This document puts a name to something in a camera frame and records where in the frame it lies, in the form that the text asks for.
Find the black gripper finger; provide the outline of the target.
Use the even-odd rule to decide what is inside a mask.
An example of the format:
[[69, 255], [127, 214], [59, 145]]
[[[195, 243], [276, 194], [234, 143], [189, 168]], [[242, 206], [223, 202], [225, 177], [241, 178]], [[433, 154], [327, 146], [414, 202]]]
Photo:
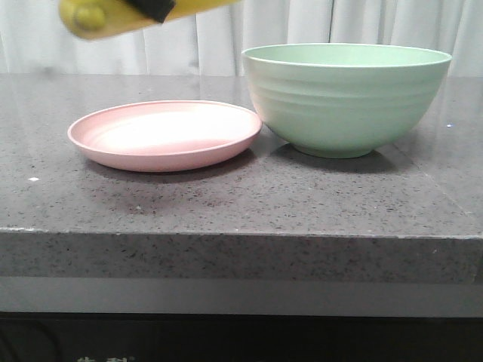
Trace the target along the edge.
[[157, 23], [163, 23], [176, 5], [174, 0], [127, 0], [127, 3]]

